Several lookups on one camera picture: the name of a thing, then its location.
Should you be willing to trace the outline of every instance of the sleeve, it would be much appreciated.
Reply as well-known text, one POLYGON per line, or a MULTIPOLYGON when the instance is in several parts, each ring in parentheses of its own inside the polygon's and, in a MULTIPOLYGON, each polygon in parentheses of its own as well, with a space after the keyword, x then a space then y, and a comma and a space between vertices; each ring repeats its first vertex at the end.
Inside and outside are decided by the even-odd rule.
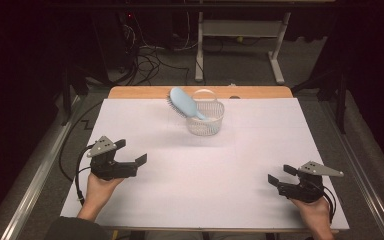
POLYGON ((106 231, 94 222, 80 218, 59 217, 55 220, 45 240, 106 240, 109 239, 106 231))

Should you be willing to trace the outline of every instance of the plastic basket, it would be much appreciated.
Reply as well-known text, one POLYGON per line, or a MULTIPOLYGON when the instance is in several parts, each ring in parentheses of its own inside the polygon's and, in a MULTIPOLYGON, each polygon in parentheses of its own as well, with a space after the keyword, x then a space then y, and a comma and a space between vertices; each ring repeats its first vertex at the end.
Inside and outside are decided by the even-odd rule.
POLYGON ((213 100, 195 100, 198 111, 207 117, 201 120, 197 117, 186 118, 188 130, 198 136, 211 136, 220 131, 221 123, 224 116, 224 105, 217 101, 216 94, 208 89, 201 89, 196 91, 192 98, 198 93, 211 93, 213 100))

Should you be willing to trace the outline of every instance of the hair brush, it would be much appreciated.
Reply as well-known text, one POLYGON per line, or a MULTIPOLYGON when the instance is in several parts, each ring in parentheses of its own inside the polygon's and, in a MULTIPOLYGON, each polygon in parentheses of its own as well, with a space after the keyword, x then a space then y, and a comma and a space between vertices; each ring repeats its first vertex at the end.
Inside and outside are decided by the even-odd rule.
POLYGON ((197 117, 201 120, 207 120, 207 117, 198 111, 195 100, 179 87, 170 90, 167 102, 182 117, 197 117))

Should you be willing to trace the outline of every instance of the wrist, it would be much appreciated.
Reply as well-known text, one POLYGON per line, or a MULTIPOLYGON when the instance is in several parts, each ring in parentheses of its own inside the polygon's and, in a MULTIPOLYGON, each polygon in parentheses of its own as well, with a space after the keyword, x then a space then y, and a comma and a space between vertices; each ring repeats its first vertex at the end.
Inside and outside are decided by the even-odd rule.
POLYGON ((100 211, 101 209, 99 207, 87 204, 87 202, 85 202, 82 208, 80 209, 79 213, 77 214, 77 217, 91 222, 95 222, 95 219, 100 211))
POLYGON ((334 240, 332 231, 329 229, 312 231, 315 240, 334 240))

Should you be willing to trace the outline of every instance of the white table surface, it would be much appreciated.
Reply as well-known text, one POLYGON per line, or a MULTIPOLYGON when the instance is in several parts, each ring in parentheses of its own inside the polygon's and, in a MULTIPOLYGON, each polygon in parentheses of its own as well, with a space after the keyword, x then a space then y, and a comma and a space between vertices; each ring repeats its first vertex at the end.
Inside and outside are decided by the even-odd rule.
MULTIPOLYGON (((147 153, 148 162, 121 183, 96 222, 125 229, 304 230, 298 209, 267 182, 268 174, 299 182, 284 164, 323 164, 298 100, 219 101, 226 109, 220 132, 199 137, 164 99, 106 99, 89 144, 102 135, 126 139, 115 160, 147 153)), ((81 168, 89 164, 85 154, 81 168)), ((85 196, 88 173, 79 178, 85 196)), ((323 182, 338 199, 329 177, 323 182)), ((73 184, 61 215, 74 217, 80 207, 73 184)), ((331 228, 349 229, 339 201, 331 228)))

